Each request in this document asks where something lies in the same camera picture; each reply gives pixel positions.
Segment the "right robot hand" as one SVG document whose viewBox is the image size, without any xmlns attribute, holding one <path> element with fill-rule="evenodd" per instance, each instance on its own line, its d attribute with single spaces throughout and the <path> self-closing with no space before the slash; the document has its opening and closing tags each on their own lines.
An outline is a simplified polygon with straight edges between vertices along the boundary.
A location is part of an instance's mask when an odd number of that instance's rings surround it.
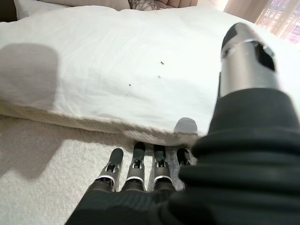
<svg viewBox="0 0 300 225">
<path fill-rule="evenodd" d="M 164 148 L 155 146 L 154 190 L 96 179 L 69 225 L 297 225 L 300 222 L 300 121 L 278 84 L 272 50 L 236 23 L 221 48 L 217 101 L 207 135 L 179 154 L 176 191 Z"/>
</svg>

